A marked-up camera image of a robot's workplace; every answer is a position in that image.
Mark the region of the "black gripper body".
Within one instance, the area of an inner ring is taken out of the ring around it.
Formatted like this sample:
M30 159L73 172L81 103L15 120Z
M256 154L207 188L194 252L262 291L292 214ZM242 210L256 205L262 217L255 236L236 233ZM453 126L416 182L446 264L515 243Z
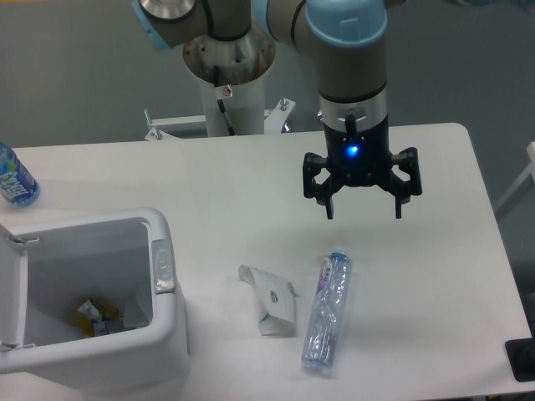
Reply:
M393 182L392 154L388 120L360 130L356 119L345 119L342 130L324 127L329 177L325 188L368 187L390 188Z

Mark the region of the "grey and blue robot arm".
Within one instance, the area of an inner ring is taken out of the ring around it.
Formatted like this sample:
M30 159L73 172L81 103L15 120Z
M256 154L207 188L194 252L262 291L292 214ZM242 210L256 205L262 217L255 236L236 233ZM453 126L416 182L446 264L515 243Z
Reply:
M182 48L210 136L264 132L263 79L275 46L308 58L327 154L307 153L303 193L334 212L344 187L378 186L401 208L422 192L418 154L390 151L385 32L391 1L134 1L158 50Z

